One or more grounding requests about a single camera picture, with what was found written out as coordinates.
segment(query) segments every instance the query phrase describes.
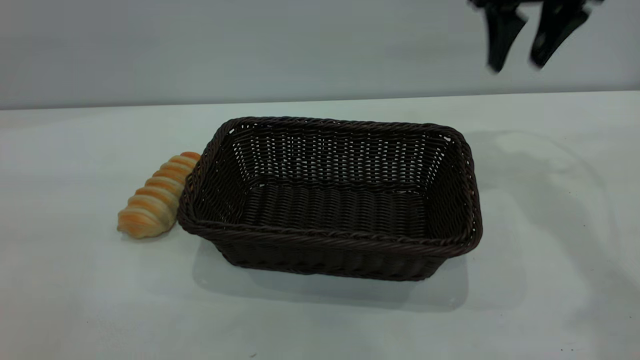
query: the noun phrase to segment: tabletop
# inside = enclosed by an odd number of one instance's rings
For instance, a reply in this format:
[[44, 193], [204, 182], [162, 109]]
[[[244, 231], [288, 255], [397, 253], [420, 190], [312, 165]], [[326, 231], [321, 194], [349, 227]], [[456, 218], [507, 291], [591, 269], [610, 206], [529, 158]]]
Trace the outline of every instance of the tabletop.
[[[464, 134], [479, 246], [422, 282], [247, 270], [116, 214], [242, 116]], [[0, 111], [0, 357], [640, 359], [640, 92]]]

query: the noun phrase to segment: gray wall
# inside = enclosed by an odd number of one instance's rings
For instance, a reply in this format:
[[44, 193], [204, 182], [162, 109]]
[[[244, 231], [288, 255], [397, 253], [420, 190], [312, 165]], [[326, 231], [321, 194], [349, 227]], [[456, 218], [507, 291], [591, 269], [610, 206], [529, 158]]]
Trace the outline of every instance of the gray wall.
[[640, 1], [608, 0], [541, 71], [539, 8], [497, 76], [464, 0], [4, 0], [0, 108], [640, 88]]

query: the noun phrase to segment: croissant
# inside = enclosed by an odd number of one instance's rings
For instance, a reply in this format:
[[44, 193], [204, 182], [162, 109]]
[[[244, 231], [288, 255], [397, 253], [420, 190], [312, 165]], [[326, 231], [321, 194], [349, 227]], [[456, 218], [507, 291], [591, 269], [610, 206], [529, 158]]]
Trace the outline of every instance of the croissant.
[[171, 229], [185, 179], [199, 159], [199, 154], [188, 151], [164, 163], [118, 213], [118, 231], [140, 239]]

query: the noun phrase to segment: woven texture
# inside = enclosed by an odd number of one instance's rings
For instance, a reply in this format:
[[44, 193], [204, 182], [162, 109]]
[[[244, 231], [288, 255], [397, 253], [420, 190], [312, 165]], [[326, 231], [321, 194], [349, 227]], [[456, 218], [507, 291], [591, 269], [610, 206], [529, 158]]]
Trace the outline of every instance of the woven texture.
[[233, 265], [422, 280], [482, 236], [471, 150], [434, 124], [229, 120], [187, 178], [178, 221]]

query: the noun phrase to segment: basket rim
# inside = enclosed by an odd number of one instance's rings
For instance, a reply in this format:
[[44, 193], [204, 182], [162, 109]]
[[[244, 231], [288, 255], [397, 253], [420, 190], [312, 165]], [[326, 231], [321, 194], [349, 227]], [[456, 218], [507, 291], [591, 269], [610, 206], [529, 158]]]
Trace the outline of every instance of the basket rim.
[[394, 236], [380, 233], [353, 232], [353, 231], [333, 231], [329, 229], [296, 229], [290, 227], [278, 227], [271, 225], [249, 225], [249, 224], [230, 224], [226, 222], [217, 222], [212, 220], [202, 220], [198, 218], [191, 203], [191, 194], [198, 191], [199, 184], [195, 171], [187, 176], [184, 191], [180, 196], [180, 206], [178, 210], [178, 221], [182, 227], [191, 234], [200, 235], [206, 231], [232, 232], [232, 233], [251, 233], [251, 234], [271, 234], [281, 236], [278, 241], [296, 242], [296, 239], [304, 238], [307, 243], [313, 242], [314, 239], [321, 240], [323, 246], [327, 246], [327, 241], [333, 246], [349, 243], [349, 247], [357, 246], [369, 247], [372, 244], [380, 244], [386, 250], [392, 248], [403, 249], [407, 251], [415, 251], [425, 255], [443, 254], [447, 257], [459, 256], [473, 250], [479, 243], [483, 227], [480, 213], [479, 194], [477, 190], [476, 177], [474, 174], [474, 162], [471, 156], [471, 150], [464, 136], [449, 126], [442, 126], [431, 123], [411, 123], [411, 122], [373, 122], [373, 121], [350, 121], [335, 119], [317, 119], [308, 117], [241, 117], [226, 121], [216, 132], [214, 138], [207, 144], [205, 151], [198, 161], [196, 168], [203, 166], [203, 159], [215, 157], [224, 137], [229, 134], [233, 128], [242, 123], [254, 124], [260, 122], [262, 125], [286, 125], [292, 126], [313, 126], [319, 125], [323, 129], [328, 127], [337, 127], [339, 129], [371, 129], [372, 126], [379, 129], [388, 130], [395, 129], [398, 132], [403, 131], [441, 131], [442, 136], [450, 136], [451, 140], [456, 140], [461, 146], [461, 150], [468, 154], [468, 163], [464, 163], [464, 158], [460, 156], [460, 168], [466, 170], [465, 182], [471, 189], [470, 193], [465, 193], [467, 197], [467, 207], [469, 215], [472, 217], [472, 224], [466, 226], [464, 231], [455, 236], [448, 238], [411, 238], [408, 236]]

